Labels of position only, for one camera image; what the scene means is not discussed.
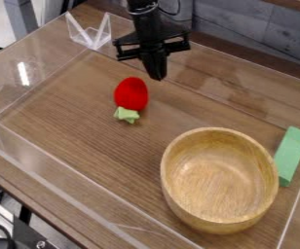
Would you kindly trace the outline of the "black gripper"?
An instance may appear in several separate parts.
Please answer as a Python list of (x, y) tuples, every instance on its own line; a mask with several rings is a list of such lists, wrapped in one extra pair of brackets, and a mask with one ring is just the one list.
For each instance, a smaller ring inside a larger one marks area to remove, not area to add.
[(167, 56), (190, 49), (189, 30), (169, 23), (137, 25), (113, 45), (118, 60), (141, 58), (149, 77), (162, 81), (167, 76)]

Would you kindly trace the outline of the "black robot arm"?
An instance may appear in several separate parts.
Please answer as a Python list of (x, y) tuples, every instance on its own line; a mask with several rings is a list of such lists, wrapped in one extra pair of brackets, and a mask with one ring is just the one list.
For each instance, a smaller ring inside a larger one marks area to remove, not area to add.
[(114, 40), (118, 61), (138, 58), (153, 80), (167, 76), (167, 57), (190, 49), (189, 30), (162, 19), (158, 0), (126, 0), (134, 31)]

